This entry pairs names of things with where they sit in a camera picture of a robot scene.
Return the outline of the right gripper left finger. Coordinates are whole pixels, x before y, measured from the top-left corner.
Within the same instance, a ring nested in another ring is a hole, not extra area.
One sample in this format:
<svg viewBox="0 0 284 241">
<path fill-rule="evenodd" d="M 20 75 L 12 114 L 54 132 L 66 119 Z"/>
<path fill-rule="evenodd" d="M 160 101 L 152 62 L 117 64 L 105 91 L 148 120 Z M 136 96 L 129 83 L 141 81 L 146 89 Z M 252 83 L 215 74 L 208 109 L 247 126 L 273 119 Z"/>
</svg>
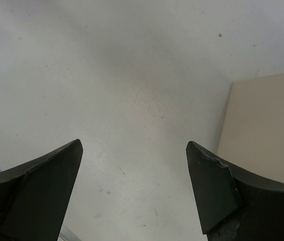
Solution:
<svg viewBox="0 0 284 241">
<path fill-rule="evenodd" d="M 57 240 L 82 159 L 73 140 L 0 172 L 0 240 Z"/>
</svg>

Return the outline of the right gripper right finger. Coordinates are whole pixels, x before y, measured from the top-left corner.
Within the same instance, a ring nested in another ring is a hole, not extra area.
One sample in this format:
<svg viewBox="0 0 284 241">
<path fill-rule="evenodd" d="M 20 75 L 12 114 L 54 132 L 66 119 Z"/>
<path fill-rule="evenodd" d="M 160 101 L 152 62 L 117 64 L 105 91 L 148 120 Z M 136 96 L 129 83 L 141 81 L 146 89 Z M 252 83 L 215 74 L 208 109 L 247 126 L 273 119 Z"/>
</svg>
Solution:
<svg viewBox="0 0 284 241">
<path fill-rule="evenodd" d="M 284 240 L 284 183 L 186 147 L 202 233 L 208 240 Z"/>
</svg>

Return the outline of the brown paper bag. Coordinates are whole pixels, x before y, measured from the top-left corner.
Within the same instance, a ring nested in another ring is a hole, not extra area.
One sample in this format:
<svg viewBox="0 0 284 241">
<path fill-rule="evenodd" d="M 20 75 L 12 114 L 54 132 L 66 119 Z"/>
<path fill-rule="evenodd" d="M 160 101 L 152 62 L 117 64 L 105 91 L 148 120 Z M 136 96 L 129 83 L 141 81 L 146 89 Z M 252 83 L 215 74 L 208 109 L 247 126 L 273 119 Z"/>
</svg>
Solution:
<svg viewBox="0 0 284 241">
<path fill-rule="evenodd" d="M 284 183 L 284 73 L 232 84 L 217 155 Z"/>
</svg>

